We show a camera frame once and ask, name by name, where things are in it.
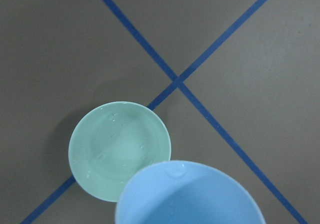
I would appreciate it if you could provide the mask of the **mint green bowl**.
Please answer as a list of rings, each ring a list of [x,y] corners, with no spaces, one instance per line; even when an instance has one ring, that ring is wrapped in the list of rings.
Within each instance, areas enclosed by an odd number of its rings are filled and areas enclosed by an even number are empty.
[[[141,169],[171,158],[162,119],[134,102],[101,105],[84,115],[70,137],[68,162],[75,181],[91,196],[116,203]]]

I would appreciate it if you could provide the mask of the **light blue plastic cup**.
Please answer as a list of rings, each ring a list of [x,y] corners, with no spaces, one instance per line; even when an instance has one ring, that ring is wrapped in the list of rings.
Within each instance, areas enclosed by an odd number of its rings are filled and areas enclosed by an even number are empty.
[[[137,172],[116,205],[117,224],[264,224],[235,179],[210,166],[167,161]]]

